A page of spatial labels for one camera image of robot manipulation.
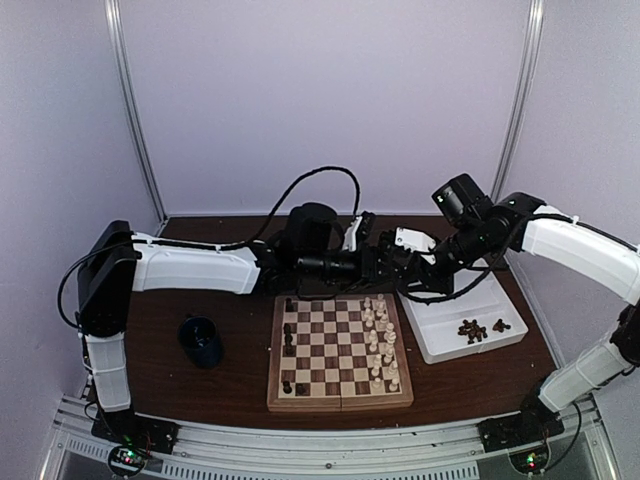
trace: robotic arm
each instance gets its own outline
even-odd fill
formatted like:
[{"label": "robotic arm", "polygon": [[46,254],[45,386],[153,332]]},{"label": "robotic arm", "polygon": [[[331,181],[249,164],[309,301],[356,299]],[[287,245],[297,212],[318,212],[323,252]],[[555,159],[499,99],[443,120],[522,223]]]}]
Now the robotic arm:
[{"label": "robotic arm", "polygon": [[[131,405],[124,354],[132,291],[196,288],[237,294],[299,293],[303,279],[310,277],[339,286],[340,291],[386,282],[413,301],[432,303],[464,293],[454,293],[457,271],[490,253],[500,257],[510,248],[565,265],[629,303],[615,331],[552,373],[525,400],[522,416],[535,420],[535,432],[526,431],[523,425],[531,422],[523,422],[522,417],[509,425],[504,420],[497,426],[487,424],[483,436],[487,450],[526,443],[539,435],[540,425],[556,422],[557,412],[571,402],[640,365],[640,255],[635,247],[523,193],[494,204],[466,174],[450,180],[433,199],[457,229],[442,241],[398,228],[383,232],[378,244],[370,245],[367,238],[374,215],[354,218],[342,232],[337,214],[315,203],[294,208],[283,231],[266,242],[251,244],[160,239],[133,233],[126,222],[113,222],[93,247],[95,255],[78,272],[78,325],[111,435],[106,436],[113,439],[114,434],[132,434],[140,428]],[[342,241],[332,249],[334,231]],[[443,296],[425,299],[418,292]],[[505,435],[509,429],[516,433]]]}]

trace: dark blue mug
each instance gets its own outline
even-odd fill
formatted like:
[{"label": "dark blue mug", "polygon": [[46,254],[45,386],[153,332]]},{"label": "dark blue mug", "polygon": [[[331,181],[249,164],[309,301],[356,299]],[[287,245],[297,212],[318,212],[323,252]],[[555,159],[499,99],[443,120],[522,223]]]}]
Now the dark blue mug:
[{"label": "dark blue mug", "polygon": [[187,318],[178,329],[178,342],[199,368],[213,368],[224,355],[220,333],[207,317]]}]

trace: chessboard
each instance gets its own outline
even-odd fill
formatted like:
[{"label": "chessboard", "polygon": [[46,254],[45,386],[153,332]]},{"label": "chessboard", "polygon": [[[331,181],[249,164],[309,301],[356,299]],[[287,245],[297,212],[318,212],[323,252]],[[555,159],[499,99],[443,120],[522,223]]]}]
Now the chessboard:
[{"label": "chessboard", "polygon": [[276,298],[270,411],[379,410],[412,403],[393,295],[343,295],[325,301]]}]

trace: dark wooden tabletop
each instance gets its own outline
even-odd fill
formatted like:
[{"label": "dark wooden tabletop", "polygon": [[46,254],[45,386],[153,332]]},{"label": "dark wooden tabletop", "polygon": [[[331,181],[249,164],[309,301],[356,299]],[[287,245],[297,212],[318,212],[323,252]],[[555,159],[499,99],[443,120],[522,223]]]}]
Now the dark wooden tabletop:
[{"label": "dark wooden tabletop", "polygon": [[[192,241],[240,241],[262,217],[176,218],[163,236]],[[284,225],[276,218],[266,235]],[[378,217],[371,241],[397,226],[444,237],[451,228],[440,217]],[[517,410],[524,395],[554,364],[522,293],[510,272],[498,280],[529,327],[522,342],[479,355],[427,365],[402,308],[398,309],[415,401],[409,408],[363,413],[291,414],[267,410],[267,380],[273,297],[197,290],[134,294],[126,336],[133,402],[140,413],[249,428],[367,429],[419,426]],[[177,340],[189,315],[212,318],[225,357],[212,370],[186,358]]]}]

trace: chessboard frame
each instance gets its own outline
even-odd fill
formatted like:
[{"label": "chessboard frame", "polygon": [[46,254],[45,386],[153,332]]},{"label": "chessboard frame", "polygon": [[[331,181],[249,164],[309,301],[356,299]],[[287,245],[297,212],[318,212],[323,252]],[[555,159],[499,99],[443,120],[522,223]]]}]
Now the chessboard frame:
[{"label": "chessboard frame", "polygon": [[[335,301],[363,300],[375,295],[355,294],[340,295]],[[269,362],[269,382],[267,390],[267,407],[271,412],[311,413],[311,412],[356,412],[366,410],[383,410],[405,408],[413,403],[413,388],[404,340],[398,318],[396,302],[393,294],[385,294],[389,321],[395,326],[397,334],[395,342],[395,360],[398,362],[398,375],[401,380],[401,391],[390,395],[331,396],[331,397],[292,397],[280,398],[280,360],[284,348],[283,322],[285,302],[291,295],[279,296],[275,299],[273,326],[271,332],[271,354]]]}]

